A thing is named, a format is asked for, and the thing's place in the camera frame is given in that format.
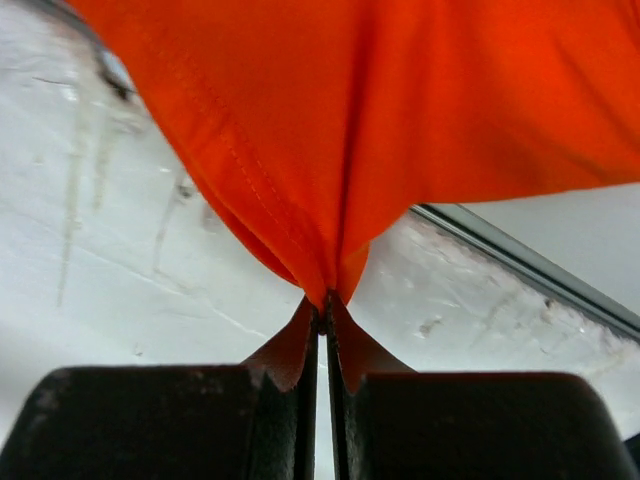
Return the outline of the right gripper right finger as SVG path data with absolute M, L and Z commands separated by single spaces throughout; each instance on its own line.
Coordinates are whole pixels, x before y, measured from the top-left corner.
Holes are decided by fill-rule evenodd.
M 336 293 L 325 325 L 339 479 L 635 479 L 597 392 L 562 372 L 418 372 Z

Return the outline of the orange t shirt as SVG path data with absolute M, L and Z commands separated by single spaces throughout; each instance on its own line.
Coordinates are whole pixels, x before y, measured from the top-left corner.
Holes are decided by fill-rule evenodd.
M 322 306 L 417 203 L 639 178 L 635 1 L 77 1 L 236 237 Z

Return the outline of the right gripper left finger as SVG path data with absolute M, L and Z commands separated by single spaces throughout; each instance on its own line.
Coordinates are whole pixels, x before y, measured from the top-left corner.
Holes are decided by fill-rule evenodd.
M 238 364 L 47 374 L 1 452 L 5 479 L 310 479 L 318 313 Z

